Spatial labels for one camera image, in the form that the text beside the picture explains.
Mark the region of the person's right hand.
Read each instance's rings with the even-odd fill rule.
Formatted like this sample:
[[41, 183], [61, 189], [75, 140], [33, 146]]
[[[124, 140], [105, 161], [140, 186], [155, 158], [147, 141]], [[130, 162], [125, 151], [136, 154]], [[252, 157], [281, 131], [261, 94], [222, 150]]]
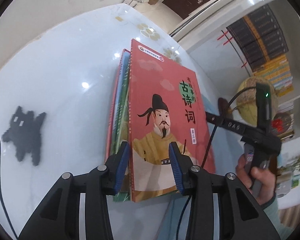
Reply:
[[[252, 193], [252, 180], [248, 176], [247, 172], [244, 169], [245, 166], [245, 156], [242, 154], [238, 159], [238, 164], [236, 166], [236, 175], [245, 185], [245, 187]], [[259, 194], [255, 197], [258, 204], [261, 206], [268, 206], [275, 200], [275, 186], [276, 186], [276, 177], [268, 169], [261, 169], [258, 167], [253, 167], [251, 169], [251, 175], [255, 178], [255, 181], [261, 183], [261, 189]]]

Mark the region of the person's right forearm sleeve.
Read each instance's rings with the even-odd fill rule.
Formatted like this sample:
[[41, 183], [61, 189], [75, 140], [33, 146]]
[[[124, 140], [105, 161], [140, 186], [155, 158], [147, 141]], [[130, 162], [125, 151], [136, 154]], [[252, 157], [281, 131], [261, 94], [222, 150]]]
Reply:
[[272, 222], [273, 226], [277, 230], [277, 233], [279, 234], [280, 238], [282, 240], [287, 239], [293, 232], [293, 229], [288, 226], [284, 226], [281, 223], [276, 194], [273, 195], [270, 201], [262, 205], [262, 209], [264, 210], [264, 212]]

